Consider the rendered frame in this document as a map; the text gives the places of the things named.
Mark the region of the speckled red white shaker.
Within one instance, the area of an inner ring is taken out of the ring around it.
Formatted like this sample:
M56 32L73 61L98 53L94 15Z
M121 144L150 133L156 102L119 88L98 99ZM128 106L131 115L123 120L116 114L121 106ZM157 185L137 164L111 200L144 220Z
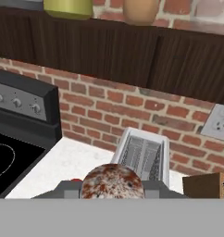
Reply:
M82 199L144 199L137 174L120 164L104 164L91 170L81 186Z

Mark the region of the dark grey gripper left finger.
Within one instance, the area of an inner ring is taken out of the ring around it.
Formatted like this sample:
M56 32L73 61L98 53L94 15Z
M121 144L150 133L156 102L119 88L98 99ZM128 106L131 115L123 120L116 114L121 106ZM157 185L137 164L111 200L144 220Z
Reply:
M81 181L61 181L54 190L34 196L34 199L79 199Z

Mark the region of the brown wooden knife block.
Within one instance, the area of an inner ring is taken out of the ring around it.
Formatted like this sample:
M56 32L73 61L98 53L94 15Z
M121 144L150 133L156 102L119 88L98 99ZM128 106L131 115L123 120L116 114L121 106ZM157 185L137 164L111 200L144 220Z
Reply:
M224 173L182 178L183 192L190 198L224 199Z

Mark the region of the olive green pot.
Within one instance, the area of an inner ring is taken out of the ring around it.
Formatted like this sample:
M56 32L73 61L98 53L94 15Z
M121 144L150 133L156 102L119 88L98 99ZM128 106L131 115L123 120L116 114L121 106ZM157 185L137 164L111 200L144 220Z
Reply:
M93 0L44 0L44 11L62 19L89 19L93 16Z

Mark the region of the white toaster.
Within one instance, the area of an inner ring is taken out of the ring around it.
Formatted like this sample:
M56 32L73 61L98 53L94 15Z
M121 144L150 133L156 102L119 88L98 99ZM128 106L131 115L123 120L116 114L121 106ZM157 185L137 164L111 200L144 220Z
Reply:
M128 127L111 162L130 168L142 181L162 181L169 186L169 139L166 136Z

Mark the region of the grey wall outlet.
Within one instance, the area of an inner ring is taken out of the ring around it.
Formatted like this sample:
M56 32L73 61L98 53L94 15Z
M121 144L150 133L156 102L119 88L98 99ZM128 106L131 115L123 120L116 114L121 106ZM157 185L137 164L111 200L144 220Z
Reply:
M214 105L201 134L224 141L224 105Z

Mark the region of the dark wood cabinet door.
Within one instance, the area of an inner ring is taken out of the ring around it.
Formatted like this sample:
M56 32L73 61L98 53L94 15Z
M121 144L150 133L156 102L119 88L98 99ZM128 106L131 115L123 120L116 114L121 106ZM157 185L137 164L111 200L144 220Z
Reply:
M30 16L28 10L0 6L0 57L34 61Z
M224 105L224 35L160 32L146 87Z
M98 79L144 87L154 59L158 28L89 19L31 17L35 63Z

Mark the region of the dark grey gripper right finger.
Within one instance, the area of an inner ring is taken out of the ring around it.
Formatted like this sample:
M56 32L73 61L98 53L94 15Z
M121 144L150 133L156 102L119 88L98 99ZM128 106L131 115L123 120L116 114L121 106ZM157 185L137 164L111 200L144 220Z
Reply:
M162 181L142 181L144 197L147 199L181 199L186 195L171 191Z

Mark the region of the black stove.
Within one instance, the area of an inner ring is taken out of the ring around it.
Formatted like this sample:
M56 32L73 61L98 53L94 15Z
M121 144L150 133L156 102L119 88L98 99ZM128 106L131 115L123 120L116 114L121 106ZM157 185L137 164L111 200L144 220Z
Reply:
M0 198L5 198L62 138L62 130L55 85L0 69L0 94ZM15 98L21 107L14 106Z

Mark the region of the tan ceramic vase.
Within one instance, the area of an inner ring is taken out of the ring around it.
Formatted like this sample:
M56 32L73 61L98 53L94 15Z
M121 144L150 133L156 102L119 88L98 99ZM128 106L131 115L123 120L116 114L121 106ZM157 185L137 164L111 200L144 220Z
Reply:
M151 25L158 9L159 0L123 0L123 16L130 25Z

